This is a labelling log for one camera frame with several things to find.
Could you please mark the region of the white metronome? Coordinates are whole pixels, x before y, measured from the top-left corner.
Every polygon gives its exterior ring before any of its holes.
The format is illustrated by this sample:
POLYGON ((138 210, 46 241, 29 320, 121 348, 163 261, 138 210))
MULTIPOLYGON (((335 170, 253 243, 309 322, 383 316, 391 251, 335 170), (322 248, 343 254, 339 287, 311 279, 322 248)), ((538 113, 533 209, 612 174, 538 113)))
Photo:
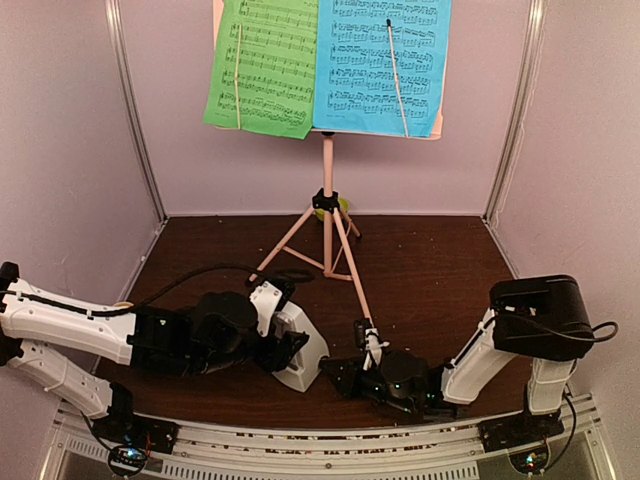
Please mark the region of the white metronome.
POLYGON ((274 313, 271 325, 275 327, 275 335, 279 339, 286 333, 305 333, 309 336, 285 368, 272 373, 285 386, 306 392, 320 373, 319 361, 330 355, 327 342, 306 313, 291 301, 281 311, 274 313))

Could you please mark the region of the pink folding music stand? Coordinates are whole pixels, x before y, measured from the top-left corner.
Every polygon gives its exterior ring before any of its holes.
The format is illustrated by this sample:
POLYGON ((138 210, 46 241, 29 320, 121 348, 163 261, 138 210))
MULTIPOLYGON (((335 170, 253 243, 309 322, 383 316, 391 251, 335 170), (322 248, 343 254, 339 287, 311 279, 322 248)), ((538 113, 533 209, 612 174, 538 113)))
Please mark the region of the pink folding music stand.
POLYGON ((318 268, 326 278, 351 282, 354 285, 361 306, 362 317, 370 319, 374 324, 356 261, 349 244, 350 234, 353 234, 357 240, 362 238, 362 234, 349 214, 340 211, 339 195, 334 193, 334 133, 322 131, 322 138, 323 187, 312 197, 311 204, 307 210, 302 213, 258 265, 256 272, 247 278, 246 285, 253 286, 259 276, 266 274, 266 267, 276 256, 280 252, 286 252, 318 268), (324 210, 322 262, 316 261, 287 245, 305 222, 315 215, 314 210, 317 208, 324 210))

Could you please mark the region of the green sheet music paper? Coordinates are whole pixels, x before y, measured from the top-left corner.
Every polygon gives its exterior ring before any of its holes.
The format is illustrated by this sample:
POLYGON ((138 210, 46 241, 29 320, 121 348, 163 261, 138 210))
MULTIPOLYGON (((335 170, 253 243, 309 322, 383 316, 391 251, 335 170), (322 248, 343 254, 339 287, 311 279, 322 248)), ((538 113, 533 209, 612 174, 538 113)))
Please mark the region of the green sheet music paper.
POLYGON ((312 128, 318 3, 226 1, 203 122, 302 140, 312 128))

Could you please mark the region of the blue sheet music paper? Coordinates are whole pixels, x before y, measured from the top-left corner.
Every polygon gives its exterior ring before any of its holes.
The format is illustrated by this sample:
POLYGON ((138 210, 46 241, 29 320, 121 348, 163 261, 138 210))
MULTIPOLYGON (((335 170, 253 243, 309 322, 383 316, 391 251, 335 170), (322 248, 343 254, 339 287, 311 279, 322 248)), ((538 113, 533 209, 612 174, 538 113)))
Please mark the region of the blue sheet music paper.
POLYGON ((440 111, 450 1, 322 1, 313 126, 427 138, 440 111))

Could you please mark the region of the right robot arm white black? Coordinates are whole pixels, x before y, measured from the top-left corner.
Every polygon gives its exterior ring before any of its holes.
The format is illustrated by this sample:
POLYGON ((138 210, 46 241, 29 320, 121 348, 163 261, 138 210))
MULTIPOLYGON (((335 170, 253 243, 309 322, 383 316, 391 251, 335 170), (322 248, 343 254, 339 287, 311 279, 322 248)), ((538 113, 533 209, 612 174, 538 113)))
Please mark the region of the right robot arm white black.
POLYGON ((513 419, 519 440, 535 440, 561 406, 576 362, 595 342, 577 280, 569 275, 496 283, 471 339, 436 368, 408 351, 390 350, 367 320, 355 323, 361 356, 324 357, 319 367, 344 397, 369 398, 423 418, 457 415, 514 358, 532 359, 525 410, 513 419))

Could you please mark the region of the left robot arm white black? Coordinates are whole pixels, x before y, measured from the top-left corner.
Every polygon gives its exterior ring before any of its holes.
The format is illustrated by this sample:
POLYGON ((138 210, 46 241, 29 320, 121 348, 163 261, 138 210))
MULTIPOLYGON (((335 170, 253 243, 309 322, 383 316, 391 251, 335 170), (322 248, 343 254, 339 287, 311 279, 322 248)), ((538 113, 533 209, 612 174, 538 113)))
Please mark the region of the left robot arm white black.
POLYGON ((196 376, 253 361, 286 386, 306 391, 326 344, 290 300, 291 284, 266 280, 250 294, 208 292, 177 311, 150 302, 93 304, 43 291, 1 266, 1 363, 76 406, 123 444, 144 424, 124 387, 97 378, 58 352, 64 346, 162 375, 196 376))

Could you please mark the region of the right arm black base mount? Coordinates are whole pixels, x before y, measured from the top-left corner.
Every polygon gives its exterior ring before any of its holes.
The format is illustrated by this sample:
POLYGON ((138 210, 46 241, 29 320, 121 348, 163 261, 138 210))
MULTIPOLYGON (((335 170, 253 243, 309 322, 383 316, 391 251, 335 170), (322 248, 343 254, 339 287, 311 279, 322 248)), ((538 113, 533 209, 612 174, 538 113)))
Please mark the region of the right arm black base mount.
POLYGON ((521 412, 484 420, 477 425, 484 451, 511 449, 562 434, 564 425, 560 412, 556 409, 551 413, 534 414, 529 406, 528 391, 524 390, 521 412))

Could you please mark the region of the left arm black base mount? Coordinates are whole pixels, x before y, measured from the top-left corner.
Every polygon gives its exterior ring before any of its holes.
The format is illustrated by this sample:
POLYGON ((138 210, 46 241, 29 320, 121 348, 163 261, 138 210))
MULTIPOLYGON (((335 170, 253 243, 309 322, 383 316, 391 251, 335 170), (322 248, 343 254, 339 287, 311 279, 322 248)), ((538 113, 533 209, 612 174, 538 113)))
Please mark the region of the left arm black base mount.
POLYGON ((133 395, 123 385, 110 383, 111 401, 107 416, 93 420, 93 432, 101 439, 136 448, 171 454, 179 432, 179 425, 135 414, 133 395))

